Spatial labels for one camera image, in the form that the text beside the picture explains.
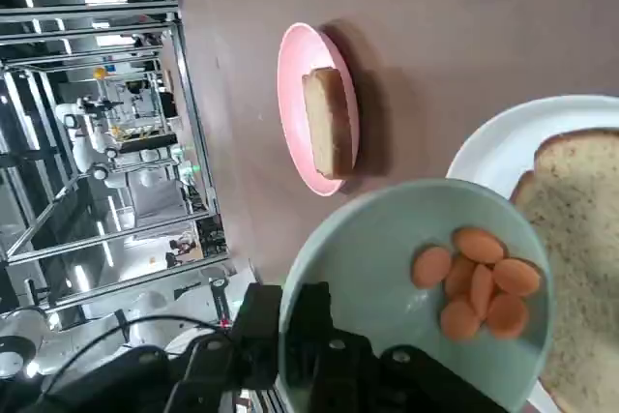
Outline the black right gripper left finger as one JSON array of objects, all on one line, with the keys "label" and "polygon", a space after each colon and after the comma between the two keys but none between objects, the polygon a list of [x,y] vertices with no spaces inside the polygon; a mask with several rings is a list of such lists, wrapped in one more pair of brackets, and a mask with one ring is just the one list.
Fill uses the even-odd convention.
[{"label": "black right gripper left finger", "polygon": [[141,322],[124,321],[79,349],[51,377],[33,404],[36,412],[222,412],[224,396],[273,387],[279,370],[281,289],[249,285],[233,326],[212,326],[174,359],[142,345],[59,387],[69,368],[91,348]]}]

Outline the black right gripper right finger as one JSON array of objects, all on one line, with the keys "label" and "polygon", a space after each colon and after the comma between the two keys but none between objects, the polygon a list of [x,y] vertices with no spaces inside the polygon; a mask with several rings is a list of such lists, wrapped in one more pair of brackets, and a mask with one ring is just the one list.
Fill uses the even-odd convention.
[{"label": "black right gripper right finger", "polygon": [[308,412],[502,412],[504,408],[412,345],[376,356],[369,340],[334,326],[325,281],[294,303],[294,385]]}]

